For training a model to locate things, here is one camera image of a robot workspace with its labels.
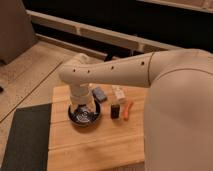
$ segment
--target black object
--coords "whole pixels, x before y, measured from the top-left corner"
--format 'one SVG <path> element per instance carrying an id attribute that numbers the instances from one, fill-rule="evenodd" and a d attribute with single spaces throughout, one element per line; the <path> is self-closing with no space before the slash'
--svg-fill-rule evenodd
<path id="1" fill-rule="evenodd" d="M 46 171 L 51 105 L 18 109 L 1 171 Z"/>
<path id="2" fill-rule="evenodd" d="M 4 89 L 0 86 L 0 93 L 2 93 L 4 91 Z"/>
<path id="3" fill-rule="evenodd" d="M 101 115 L 100 104 L 95 101 L 96 111 L 92 111 L 86 105 L 79 105 L 78 108 L 71 112 L 71 106 L 68 108 L 68 114 L 71 121 L 78 126 L 89 126 L 96 122 Z"/>
<path id="4" fill-rule="evenodd" d="M 111 118 L 112 119 L 119 118 L 119 113 L 120 113 L 120 105 L 119 104 L 111 105 Z"/>
<path id="5" fill-rule="evenodd" d="M 23 1 L 30 10 L 185 48 L 213 51 L 212 13 L 136 0 Z"/>
<path id="6" fill-rule="evenodd" d="M 107 96 L 104 94 L 103 90 L 100 87 L 96 87 L 92 90 L 93 97 L 99 102 L 102 103 L 107 100 Z"/>

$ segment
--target white object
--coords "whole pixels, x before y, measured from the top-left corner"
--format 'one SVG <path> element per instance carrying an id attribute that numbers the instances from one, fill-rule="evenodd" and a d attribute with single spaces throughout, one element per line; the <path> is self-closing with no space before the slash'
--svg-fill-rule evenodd
<path id="1" fill-rule="evenodd" d="M 125 96 L 124 91 L 122 90 L 122 88 L 120 86 L 112 85 L 112 90 L 115 94 L 116 99 L 120 103 L 124 103 L 126 101 L 126 96 Z"/>

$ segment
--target red object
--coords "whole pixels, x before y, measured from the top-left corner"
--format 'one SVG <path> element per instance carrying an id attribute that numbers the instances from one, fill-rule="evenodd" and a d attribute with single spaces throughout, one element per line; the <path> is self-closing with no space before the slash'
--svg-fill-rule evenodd
<path id="1" fill-rule="evenodd" d="M 129 112 L 130 109 L 132 107 L 132 105 L 134 104 L 133 101 L 127 101 L 123 110 L 123 118 L 125 121 L 127 121 L 129 119 Z"/>

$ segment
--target wooden cutting board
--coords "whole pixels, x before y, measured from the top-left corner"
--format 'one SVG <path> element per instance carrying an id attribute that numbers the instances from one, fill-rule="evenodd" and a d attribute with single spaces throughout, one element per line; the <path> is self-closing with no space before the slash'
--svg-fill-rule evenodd
<path id="1" fill-rule="evenodd" d="M 115 96 L 110 85 L 100 86 L 108 100 L 101 104 L 101 119 L 89 127 L 74 126 L 67 114 L 68 86 L 55 87 L 49 135 L 48 171 L 98 171 L 144 161 L 143 110 L 147 90 L 122 86 L 133 100 L 128 121 L 112 120 L 110 104 Z"/>

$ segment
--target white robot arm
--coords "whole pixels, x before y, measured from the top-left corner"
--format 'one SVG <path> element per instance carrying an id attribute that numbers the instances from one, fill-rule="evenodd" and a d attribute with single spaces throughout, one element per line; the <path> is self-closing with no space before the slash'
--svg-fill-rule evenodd
<path id="1" fill-rule="evenodd" d="M 88 64 L 77 55 L 60 69 L 74 110 L 91 105 L 87 83 L 150 87 L 145 103 L 147 171 L 213 170 L 213 55 L 183 49 Z"/>

